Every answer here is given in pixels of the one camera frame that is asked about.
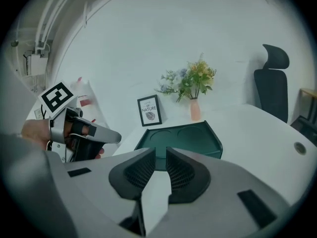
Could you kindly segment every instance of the black rubber pad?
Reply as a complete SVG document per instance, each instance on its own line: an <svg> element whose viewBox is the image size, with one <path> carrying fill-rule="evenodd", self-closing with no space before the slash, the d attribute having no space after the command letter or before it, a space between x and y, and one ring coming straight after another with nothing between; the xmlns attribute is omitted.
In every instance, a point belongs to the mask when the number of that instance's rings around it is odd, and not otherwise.
<svg viewBox="0 0 317 238"><path fill-rule="evenodd" d="M260 228L266 227L276 219L276 215L252 190L241 191L237 194Z"/></svg>
<svg viewBox="0 0 317 238"><path fill-rule="evenodd" d="M70 177L76 177L76 176L80 176L80 175L83 175L83 174L89 173L89 172L91 172L90 169L82 168L82 169L76 169L76 170L68 171L68 174L69 174Z"/></svg>

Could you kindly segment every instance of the flowers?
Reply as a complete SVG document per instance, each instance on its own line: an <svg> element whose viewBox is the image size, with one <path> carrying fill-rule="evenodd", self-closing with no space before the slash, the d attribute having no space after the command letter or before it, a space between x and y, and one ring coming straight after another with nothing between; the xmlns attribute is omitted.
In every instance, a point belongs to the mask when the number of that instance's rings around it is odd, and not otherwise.
<svg viewBox="0 0 317 238"><path fill-rule="evenodd" d="M200 92L206 94L212 90L215 74L216 70L208 66L201 54L198 62L188 63L188 68L166 71L166 76L161 76L160 89L155 91L165 95L178 93L177 102L183 97L195 99Z"/></svg>

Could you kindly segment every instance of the electrical box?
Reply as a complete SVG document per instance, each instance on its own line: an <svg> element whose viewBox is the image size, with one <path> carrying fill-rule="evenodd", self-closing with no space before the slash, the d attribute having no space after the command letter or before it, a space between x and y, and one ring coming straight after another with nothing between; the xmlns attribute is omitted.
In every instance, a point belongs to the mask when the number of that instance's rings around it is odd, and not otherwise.
<svg viewBox="0 0 317 238"><path fill-rule="evenodd" d="M31 54L27 57L27 71L31 76L43 75L48 64L48 56Z"/></svg>

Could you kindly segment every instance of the black office chair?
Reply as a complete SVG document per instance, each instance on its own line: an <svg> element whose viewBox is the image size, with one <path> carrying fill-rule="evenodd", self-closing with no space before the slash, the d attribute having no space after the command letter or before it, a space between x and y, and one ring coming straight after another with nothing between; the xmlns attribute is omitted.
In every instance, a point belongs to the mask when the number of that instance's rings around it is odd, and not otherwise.
<svg viewBox="0 0 317 238"><path fill-rule="evenodd" d="M283 71L289 66L286 52L278 47L263 44L268 58L263 69L254 72L254 80L258 89L262 109L271 115L288 120L287 78Z"/></svg>

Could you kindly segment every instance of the framed print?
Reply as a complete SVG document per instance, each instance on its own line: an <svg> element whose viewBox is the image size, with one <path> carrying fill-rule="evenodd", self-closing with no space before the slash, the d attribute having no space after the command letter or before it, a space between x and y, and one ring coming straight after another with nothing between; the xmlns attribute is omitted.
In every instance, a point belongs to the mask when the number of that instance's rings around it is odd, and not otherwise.
<svg viewBox="0 0 317 238"><path fill-rule="evenodd" d="M162 124L157 95L139 99L138 106L142 126Z"/></svg>

